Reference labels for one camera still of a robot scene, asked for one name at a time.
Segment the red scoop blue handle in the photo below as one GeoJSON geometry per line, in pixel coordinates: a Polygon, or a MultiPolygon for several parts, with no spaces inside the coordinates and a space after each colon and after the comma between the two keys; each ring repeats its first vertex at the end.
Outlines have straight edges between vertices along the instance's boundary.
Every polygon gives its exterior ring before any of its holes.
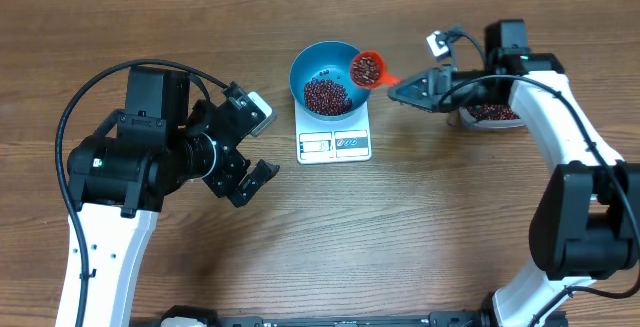
{"type": "Polygon", "coordinates": [[[349,74],[354,84],[363,89],[394,86],[403,81],[388,71],[381,54],[373,50],[357,54],[351,62],[349,74]]]}

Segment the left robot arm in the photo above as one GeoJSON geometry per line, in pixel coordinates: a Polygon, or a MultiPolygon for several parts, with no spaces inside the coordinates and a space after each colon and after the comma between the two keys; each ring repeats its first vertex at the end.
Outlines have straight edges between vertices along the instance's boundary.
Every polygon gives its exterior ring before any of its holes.
{"type": "Polygon", "coordinates": [[[255,92],[216,106],[199,100],[115,110],[60,170],[70,204],[66,275],[59,326],[126,326],[142,259],[164,199],[201,179],[215,196],[246,205],[279,168],[252,165],[237,150],[275,111],[255,92]]]}

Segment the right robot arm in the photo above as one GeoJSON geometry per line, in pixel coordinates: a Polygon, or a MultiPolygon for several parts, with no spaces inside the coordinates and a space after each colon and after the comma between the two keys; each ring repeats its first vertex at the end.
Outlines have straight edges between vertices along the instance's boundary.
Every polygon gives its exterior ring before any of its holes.
{"type": "Polygon", "coordinates": [[[535,53],[522,20],[484,30],[484,68],[428,69],[395,83],[390,99],[430,113],[505,105],[533,136],[550,180],[529,227],[530,259],[475,313],[478,326],[564,326],[558,307],[575,293],[626,299],[594,288],[639,261],[639,166],[598,134],[575,100],[565,69],[535,53]]]}

